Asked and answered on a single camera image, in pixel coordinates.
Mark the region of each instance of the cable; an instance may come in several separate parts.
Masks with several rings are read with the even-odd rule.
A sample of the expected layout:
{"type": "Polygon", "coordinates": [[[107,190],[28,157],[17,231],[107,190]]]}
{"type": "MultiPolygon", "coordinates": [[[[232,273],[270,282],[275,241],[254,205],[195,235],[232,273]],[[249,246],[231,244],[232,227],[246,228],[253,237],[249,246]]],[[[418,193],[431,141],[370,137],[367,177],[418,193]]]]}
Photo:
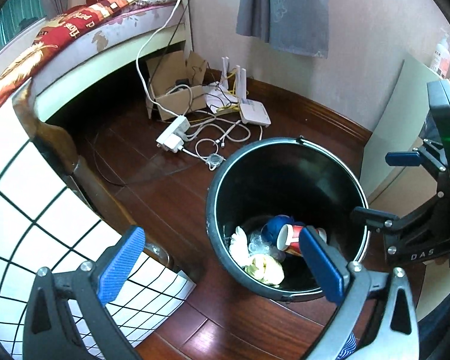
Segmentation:
{"type": "Polygon", "coordinates": [[[206,158],[204,158],[204,157],[202,157],[200,154],[199,154],[199,152],[198,152],[198,145],[200,144],[200,143],[202,143],[202,142],[211,142],[211,143],[213,143],[216,147],[217,147],[217,150],[215,150],[215,154],[218,154],[218,144],[217,144],[217,142],[215,142],[213,139],[211,139],[211,138],[202,138],[202,139],[200,139],[196,144],[195,144],[195,153],[197,153],[197,156],[198,157],[200,157],[201,159],[204,159],[205,161],[206,161],[206,158]]]}
{"type": "Polygon", "coordinates": [[[180,149],[181,151],[183,151],[184,153],[187,153],[188,155],[190,155],[190,156],[192,156],[192,157],[195,157],[195,158],[198,158],[198,159],[201,159],[202,161],[204,161],[204,162],[206,162],[207,160],[205,160],[203,157],[200,157],[199,155],[197,155],[197,154],[193,154],[191,151],[188,151],[187,149],[185,149],[184,147],[182,147],[181,149],[180,149]]]}
{"type": "MultiPolygon", "coordinates": [[[[185,85],[185,84],[180,84],[180,85],[177,85],[177,86],[175,86],[174,88],[172,88],[172,89],[170,89],[167,93],[165,93],[166,95],[169,95],[169,94],[171,94],[171,93],[173,93],[173,92],[175,92],[177,89],[180,89],[180,88],[185,88],[185,89],[188,89],[188,92],[190,93],[190,100],[188,101],[188,108],[185,110],[185,112],[182,114],[182,115],[185,115],[189,110],[190,110],[190,108],[192,107],[192,103],[193,103],[193,92],[192,92],[192,88],[190,88],[188,85],[185,85]]],[[[177,114],[175,114],[174,112],[171,112],[171,111],[168,111],[167,109],[165,109],[164,107],[161,107],[164,111],[166,111],[166,112],[170,112],[171,114],[173,114],[173,115],[175,115],[175,116],[178,116],[177,114]]]]}
{"type": "Polygon", "coordinates": [[[173,116],[179,116],[179,115],[177,115],[173,111],[167,110],[159,102],[156,102],[155,100],[152,100],[152,98],[150,97],[150,93],[148,92],[148,88],[147,88],[147,83],[145,82],[145,78],[143,78],[142,72],[140,71],[140,67],[138,65],[138,59],[140,58],[140,53],[142,52],[142,50],[150,43],[150,41],[153,39],[153,37],[155,35],[157,35],[157,33],[159,33],[161,30],[163,30],[168,25],[168,23],[172,19],[173,15],[175,14],[176,9],[179,7],[181,1],[182,0],[177,0],[176,1],[176,4],[175,4],[175,6],[172,9],[172,13],[170,14],[170,16],[167,19],[167,21],[165,22],[165,24],[163,26],[161,26],[160,28],[158,28],[157,30],[155,30],[155,32],[151,35],[151,37],[148,38],[148,40],[142,45],[142,47],[140,47],[140,50],[138,50],[138,53],[137,53],[137,57],[135,58],[135,68],[137,69],[138,76],[140,77],[140,81],[142,81],[143,88],[145,90],[145,93],[147,94],[147,99],[150,100],[153,104],[155,104],[158,107],[160,107],[162,110],[172,114],[173,116]]]}
{"type": "MultiPolygon", "coordinates": [[[[188,6],[190,5],[190,1],[191,1],[191,0],[188,0],[187,5],[185,5],[185,8],[183,9],[183,12],[182,12],[182,16],[180,16],[180,20],[178,21],[179,23],[182,21],[183,17],[185,16],[185,12],[187,11],[188,6]]],[[[174,38],[174,36],[175,36],[175,34],[176,34],[176,32],[177,32],[178,29],[179,29],[179,26],[176,26],[176,27],[175,27],[175,30],[174,30],[173,33],[172,33],[172,36],[171,36],[170,40],[168,41],[168,44],[166,45],[165,49],[164,49],[163,52],[162,52],[162,55],[160,56],[160,60],[158,61],[158,64],[157,64],[157,66],[155,67],[154,72],[153,72],[152,75],[151,75],[150,81],[152,81],[152,80],[154,79],[155,73],[157,72],[157,70],[158,70],[160,64],[162,63],[163,58],[164,58],[165,55],[167,54],[168,48],[169,48],[170,45],[172,44],[172,40],[173,40],[173,38],[174,38]]]]}
{"type": "Polygon", "coordinates": [[[100,168],[98,167],[98,163],[97,163],[97,149],[95,148],[97,145],[97,140],[98,140],[98,135],[100,133],[100,129],[97,130],[97,134],[95,135],[94,141],[91,145],[91,149],[92,149],[92,155],[94,156],[94,163],[95,163],[95,168],[97,168],[98,173],[100,173],[100,176],[102,176],[102,178],[104,178],[106,181],[108,181],[110,184],[112,185],[116,185],[117,187],[125,187],[127,185],[127,183],[115,183],[111,180],[109,180],[100,170],[100,168]]]}
{"type": "MultiPolygon", "coordinates": [[[[197,123],[197,124],[194,124],[194,125],[190,126],[190,128],[197,128],[197,130],[193,134],[186,135],[186,141],[188,141],[188,142],[190,142],[190,141],[194,140],[195,138],[197,138],[197,136],[202,132],[202,130],[204,128],[206,128],[208,126],[215,127],[215,128],[219,129],[222,132],[222,136],[219,139],[216,139],[216,140],[209,139],[209,138],[204,138],[204,140],[211,140],[212,142],[214,142],[216,144],[217,151],[215,152],[215,154],[217,154],[218,153],[218,144],[221,143],[220,146],[222,148],[225,147],[225,139],[226,138],[229,139],[232,142],[241,143],[241,142],[245,142],[246,140],[248,140],[250,138],[250,136],[251,136],[251,131],[246,126],[241,124],[241,120],[240,119],[237,120],[236,122],[232,122],[232,121],[230,121],[228,119],[223,119],[221,117],[217,117],[216,115],[211,114],[211,113],[209,113],[207,111],[197,110],[197,112],[200,112],[200,113],[203,113],[203,114],[207,114],[207,115],[211,116],[211,118],[209,120],[204,121],[204,122],[197,123]],[[227,131],[225,131],[221,126],[219,126],[217,124],[214,124],[213,122],[215,122],[215,121],[222,121],[222,122],[225,122],[225,123],[229,123],[229,124],[231,124],[231,126],[228,128],[227,131]],[[236,126],[240,126],[241,128],[243,128],[247,132],[247,136],[245,138],[234,139],[234,138],[229,136],[230,132],[236,126]]],[[[202,157],[198,153],[197,146],[198,146],[198,143],[197,143],[197,145],[195,145],[195,151],[197,152],[197,155],[200,158],[204,159],[205,157],[202,157]]]]}

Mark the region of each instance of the trash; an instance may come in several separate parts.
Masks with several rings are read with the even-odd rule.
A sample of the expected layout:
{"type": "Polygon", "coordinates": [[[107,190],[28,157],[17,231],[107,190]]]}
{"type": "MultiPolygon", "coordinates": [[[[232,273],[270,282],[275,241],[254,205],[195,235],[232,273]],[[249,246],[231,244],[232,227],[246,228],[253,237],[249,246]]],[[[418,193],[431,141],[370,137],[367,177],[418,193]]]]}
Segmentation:
{"type": "MultiPolygon", "coordinates": [[[[327,233],[321,227],[314,228],[313,226],[307,227],[310,230],[314,230],[320,238],[327,243],[327,233]]],[[[300,225],[283,225],[277,238],[277,248],[295,256],[301,256],[299,235],[303,226],[300,225]]]]}
{"type": "Polygon", "coordinates": [[[278,233],[283,225],[293,225],[293,216],[277,215],[270,219],[262,228],[262,235],[266,241],[271,242],[272,245],[277,244],[278,233]]]}
{"type": "Polygon", "coordinates": [[[230,247],[228,248],[230,256],[237,263],[240,268],[249,265],[247,235],[240,226],[235,229],[235,234],[232,234],[230,239],[230,247]]]}
{"type": "Polygon", "coordinates": [[[282,264],[267,254],[255,254],[250,258],[250,265],[245,267],[252,278],[271,286],[279,285],[283,279],[282,264]]]}
{"type": "Polygon", "coordinates": [[[265,240],[265,237],[262,235],[260,230],[255,230],[251,233],[248,251],[250,252],[250,256],[255,254],[266,254],[268,256],[272,256],[279,262],[285,260],[286,257],[284,252],[278,250],[275,245],[272,245],[271,242],[265,240]]]}

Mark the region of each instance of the paper cup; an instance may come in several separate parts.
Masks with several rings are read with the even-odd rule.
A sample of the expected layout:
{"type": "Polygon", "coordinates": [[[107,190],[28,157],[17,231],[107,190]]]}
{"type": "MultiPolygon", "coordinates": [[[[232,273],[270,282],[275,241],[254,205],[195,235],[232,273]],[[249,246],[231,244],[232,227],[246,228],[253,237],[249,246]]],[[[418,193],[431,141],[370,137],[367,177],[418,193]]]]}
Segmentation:
{"type": "MultiPolygon", "coordinates": [[[[283,225],[278,233],[277,248],[285,253],[294,254],[295,256],[301,256],[299,235],[303,226],[298,225],[283,225]]],[[[324,242],[327,242],[327,233],[322,228],[314,228],[320,238],[324,242]]]]}

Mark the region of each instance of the baseboard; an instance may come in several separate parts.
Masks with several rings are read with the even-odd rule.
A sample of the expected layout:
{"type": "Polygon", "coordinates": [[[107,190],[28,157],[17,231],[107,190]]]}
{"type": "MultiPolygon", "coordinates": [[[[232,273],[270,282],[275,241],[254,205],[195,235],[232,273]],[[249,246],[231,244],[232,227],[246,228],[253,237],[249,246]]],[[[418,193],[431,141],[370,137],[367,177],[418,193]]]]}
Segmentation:
{"type": "MultiPolygon", "coordinates": [[[[219,70],[207,69],[205,82],[218,80],[220,74],[219,70]]],[[[233,77],[229,79],[229,85],[233,86],[233,81],[233,77]]],[[[252,100],[261,101],[267,108],[287,114],[300,123],[306,122],[312,126],[318,123],[322,127],[323,123],[327,123],[331,135],[341,140],[347,137],[364,147],[372,135],[353,120],[297,93],[251,78],[247,78],[247,89],[252,100]]]]}

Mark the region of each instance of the cardboard box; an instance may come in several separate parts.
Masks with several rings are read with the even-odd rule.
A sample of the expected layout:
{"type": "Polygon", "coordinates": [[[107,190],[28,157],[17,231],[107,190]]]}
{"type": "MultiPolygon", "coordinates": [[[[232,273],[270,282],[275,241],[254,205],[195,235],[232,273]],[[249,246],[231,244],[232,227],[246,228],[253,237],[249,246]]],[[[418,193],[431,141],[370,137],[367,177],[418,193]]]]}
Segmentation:
{"type": "MultiPolygon", "coordinates": [[[[151,75],[158,66],[154,79],[149,83],[150,97],[164,108],[178,115],[206,108],[207,104],[205,103],[202,83],[207,69],[207,61],[193,51],[190,52],[187,61],[185,61],[183,51],[165,54],[162,62],[159,64],[160,59],[161,57],[156,57],[147,61],[148,71],[151,75]],[[166,94],[176,86],[178,80],[186,79],[190,82],[192,89],[193,96],[191,104],[190,91],[185,88],[174,93],[166,94]]],[[[158,109],[162,120],[174,117],[171,113],[153,104],[149,99],[146,102],[148,117],[152,117],[152,109],[158,109]]]]}

